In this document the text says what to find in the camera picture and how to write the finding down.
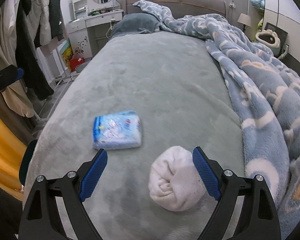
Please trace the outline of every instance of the fleece blanket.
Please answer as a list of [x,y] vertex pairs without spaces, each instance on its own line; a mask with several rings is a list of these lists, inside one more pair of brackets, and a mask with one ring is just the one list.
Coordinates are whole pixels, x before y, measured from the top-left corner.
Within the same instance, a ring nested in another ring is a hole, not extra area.
[[222,67],[233,108],[241,119],[246,176],[265,177],[285,239],[300,220],[298,74],[268,47],[250,42],[221,15],[187,15],[175,20],[165,6],[145,0],[134,6],[157,17],[164,31],[206,40],[207,51]]

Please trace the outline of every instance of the upholstered headboard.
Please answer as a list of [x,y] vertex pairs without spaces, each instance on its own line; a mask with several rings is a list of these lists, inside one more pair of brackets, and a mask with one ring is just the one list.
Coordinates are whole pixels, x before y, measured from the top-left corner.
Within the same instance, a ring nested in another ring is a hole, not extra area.
[[[122,0],[121,8],[126,14],[142,12],[139,7],[132,4],[139,0]],[[226,3],[223,0],[148,0],[167,6],[171,9],[175,19],[184,15],[201,15],[218,13],[226,17]]]

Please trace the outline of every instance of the drawer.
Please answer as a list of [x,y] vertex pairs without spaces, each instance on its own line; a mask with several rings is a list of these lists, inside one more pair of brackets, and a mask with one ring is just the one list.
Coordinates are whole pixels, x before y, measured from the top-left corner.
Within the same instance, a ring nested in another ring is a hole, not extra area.
[[73,33],[86,28],[86,22],[84,19],[80,19],[78,21],[70,22],[66,25],[66,29],[68,33]]
[[86,19],[86,26],[87,28],[104,24],[104,23],[109,23],[111,22],[112,19],[115,19],[115,21],[121,21],[122,20],[122,12],[111,12],[111,13],[105,13],[105,14],[100,14],[97,16],[94,16],[93,18]]

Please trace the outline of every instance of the coat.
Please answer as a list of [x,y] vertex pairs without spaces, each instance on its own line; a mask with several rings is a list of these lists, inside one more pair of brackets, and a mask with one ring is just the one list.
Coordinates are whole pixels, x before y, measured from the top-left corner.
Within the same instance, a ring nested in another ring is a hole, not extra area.
[[33,41],[40,25],[41,45],[46,45],[51,41],[49,2],[50,0],[31,0],[31,11],[27,16],[27,23]]

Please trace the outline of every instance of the package of tissues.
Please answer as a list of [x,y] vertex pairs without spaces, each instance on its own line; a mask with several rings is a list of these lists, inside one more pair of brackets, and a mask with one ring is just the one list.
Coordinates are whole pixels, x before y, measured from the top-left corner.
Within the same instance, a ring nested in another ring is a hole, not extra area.
[[95,149],[128,149],[142,144],[140,118],[135,111],[97,116],[92,134]]

